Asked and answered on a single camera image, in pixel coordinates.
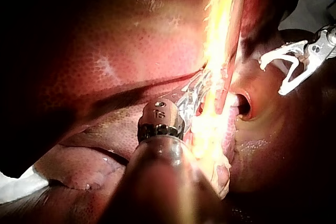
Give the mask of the right arm instrument jaw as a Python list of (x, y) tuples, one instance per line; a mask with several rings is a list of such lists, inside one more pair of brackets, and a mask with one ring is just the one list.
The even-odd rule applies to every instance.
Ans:
[(273, 54), (273, 55), (286, 55), (286, 54), (289, 54), (289, 53), (303, 55), (304, 48), (305, 48), (307, 43), (308, 43), (307, 40), (289, 42), (289, 43), (286, 43), (285, 45), (282, 45), (279, 48), (276, 48), (276, 49), (270, 51), (269, 53)]
[(309, 78), (312, 73), (312, 66), (299, 62), (292, 63), (286, 77), (282, 81), (278, 93), (280, 95), (287, 95)]

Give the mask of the left arm instrument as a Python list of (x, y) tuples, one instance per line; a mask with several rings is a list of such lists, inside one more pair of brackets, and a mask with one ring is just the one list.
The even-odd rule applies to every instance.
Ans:
[(168, 135), (183, 139), (184, 121), (177, 106), (165, 98), (156, 98), (148, 102), (138, 121), (138, 142), (157, 135)]

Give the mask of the left arm instrument jaw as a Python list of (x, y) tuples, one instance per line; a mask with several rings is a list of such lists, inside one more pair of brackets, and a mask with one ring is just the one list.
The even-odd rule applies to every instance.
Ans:
[(200, 70), (178, 89), (181, 95), (175, 105), (182, 119), (190, 120), (195, 115), (202, 98), (210, 89), (211, 76), (210, 70)]

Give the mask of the right arm instrument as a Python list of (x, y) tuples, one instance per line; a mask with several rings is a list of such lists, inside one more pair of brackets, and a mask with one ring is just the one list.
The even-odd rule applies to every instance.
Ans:
[(313, 41), (308, 42), (304, 49), (307, 57), (307, 70), (316, 70), (322, 63), (335, 57), (335, 24), (320, 28)]

